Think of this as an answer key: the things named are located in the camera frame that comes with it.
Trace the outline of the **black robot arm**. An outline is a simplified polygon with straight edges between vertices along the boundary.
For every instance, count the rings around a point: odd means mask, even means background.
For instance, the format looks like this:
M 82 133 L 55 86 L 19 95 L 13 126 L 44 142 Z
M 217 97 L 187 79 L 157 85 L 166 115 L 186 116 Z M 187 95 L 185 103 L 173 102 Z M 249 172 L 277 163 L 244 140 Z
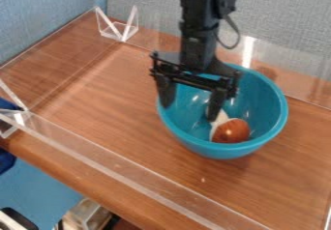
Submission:
M 175 100 L 177 85 L 183 84 L 210 92 L 206 119 L 213 122 L 225 101 L 237 95 L 240 71 L 226 66 L 216 56 L 220 20 L 238 32 L 229 18 L 237 0 L 179 0 L 179 52 L 150 54 L 159 103 L 169 108 Z

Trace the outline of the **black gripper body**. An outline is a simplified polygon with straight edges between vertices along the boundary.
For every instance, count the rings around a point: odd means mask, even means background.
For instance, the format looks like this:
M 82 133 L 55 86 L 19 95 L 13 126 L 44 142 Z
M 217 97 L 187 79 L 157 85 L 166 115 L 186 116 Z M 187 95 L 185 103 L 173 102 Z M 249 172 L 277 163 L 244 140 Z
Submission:
M 232 69 L 216 56 L 216 44 L 226 48 L 218 38 L 220 24 L 205 28 L 181 27 L 181 46 L 178 52 L 154 51 L 150 54 L 153 67 L 150 75 L 166 76 L 175 85 L 183 84 L 212 93 L 214 89 L 225 89 L 228 98 L 237 94 L 240 72 Z

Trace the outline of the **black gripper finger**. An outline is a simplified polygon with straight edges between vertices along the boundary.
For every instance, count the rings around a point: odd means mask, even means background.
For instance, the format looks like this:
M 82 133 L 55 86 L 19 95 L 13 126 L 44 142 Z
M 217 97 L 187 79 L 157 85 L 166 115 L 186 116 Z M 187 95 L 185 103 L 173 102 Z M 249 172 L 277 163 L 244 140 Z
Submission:
M 222 108 L 224 102 L 228 97 L 225 89 L 214 89 L 210 93 L 209 103 L 206 107 L 206 120 L 213 122 L 217 118 L 218 112 Z
M 155 78 L 159 101 L 163 107 L 170 107 L 175 98 L 175 83 L 163 75 Z

